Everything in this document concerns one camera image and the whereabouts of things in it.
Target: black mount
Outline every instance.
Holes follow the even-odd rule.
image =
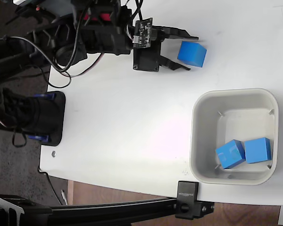
[[[0,194],[2,226],[119,226],[175,214],[193,220],[214,211],[197,201],[198,183],[178,183],[178,196],[117,204],[46,207],[16,195]]]
[[[62,139],[65,103],[65,94],[59,91],[24,97],[0,89],[0,130],[57,146]]]

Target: metal bracket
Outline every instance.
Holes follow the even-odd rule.
[[[48,215],[52,214],[50,207],[42,206],[17,195],[0,194],[0,208],[8,214],[8,226],[45,226]]]
[[[214,212],[213,202],[197,201],[198,186],[198,182],[178,182],[176,218],[193,220]]]

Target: black clamp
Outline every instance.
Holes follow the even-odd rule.
[[[178,182],[176,218],[193,220],[214,212],[214,202],[197,201],[198,185],[197,182]]]

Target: black cable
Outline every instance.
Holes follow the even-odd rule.
[[[135,3],[136,3],[136,7],[138,7],[138,5],[139,5],[138,0],[135,0]],[[138,16],[139,16],[140,20],[142,20],[142,11],[141,10],[138,12]]]
[[[142,7],[142,3],[143,3],[143,0],[140,0],[138,6],[137,6],[137,9],[135,10],[135,12],[132,14],[132,16],[129,18],[128,22],[127,22],[127,25],[131,26],[130,23],[134,20],[134,18],[136,17],[136,15],[140,12],[141,10],[141,7]]]
[[[38,166],[38,173],[46,175],[46,178],[47,178],[47,180],[48,180],[48,183],[49,183],[49,185],[50,185],[50,187],[51,187],[51,189],[52,189],[52,192],[54,193],[54,195],[55,195],[57,201],[60,203],[60,205],[63,205],[62,202],[61,202],[61,200],[60,200],[60,198],[58,197],[58,195],[57,195],[57,193],[56,193],[56,191],[55,191],[55,189],[54,189],[52,183],[51,183],[51,180],[50,180],[50,177],[49,177],[48,173],[41,171],[41,169],[40,169],[40,164],[39,164],[39,166]]]
[[[94,67],[98,64],[98,62],[102,59],[103,56],[104,56],[104,53],[101,53],[101,54],[99,55],[99,57],[93,62],[93,64],[92,64],[90,67],[88,67],[87,69],[85,69],[82,73],[77,74],[77,75],[71,75],[70,77],[71,77],[71,78],[75,78],[75,77],[78,77],[78,76],[81,76],[81,75],[86,74],[88,71],[90,71],[92,68],[94,68]]]
[[[21,144],[21,145],[15,145],[15,138],[16,138],[16,129],[14,129],[14,134],[13,134],[13,138],[11,139],[11,143],[14,147],[16,148],[21,148],[21,147],[25,147],[26,144],[27,144],[27,137],[26,135],[24,134],[24,132],[22,131],[21,132],[23,138],[24,138],[24,144]]]
[[[52,84],[49,82],[49,80],[46,78],[46,75],[45,75],[45,73],[44,73],[44,71],[43,71],[42,68],[40,68],[40,67],[37,66],[37,65],[28,65],[28,66],[32,66],[32,67],[38,68],[38,69],[41,71],[41,74],[42,74],[44,80],[46,81],[46,83],[47,83],[48,85],[50,85],[51,87],[53,87],[53,88],[62,89],[62,88],[65,88],[65,87],[67,87],[67,86],[69,86],[69,85],[71,84],[71,76],[70,76],[70,74],[69,74],[68,72],[64,72],[64,73],[67,74],[66,77],[69,78],[69,83],[68,83],[67,85],[65,85],[65,86],[59,87],[59,86],[54,86],[54,85],[52,85]]]

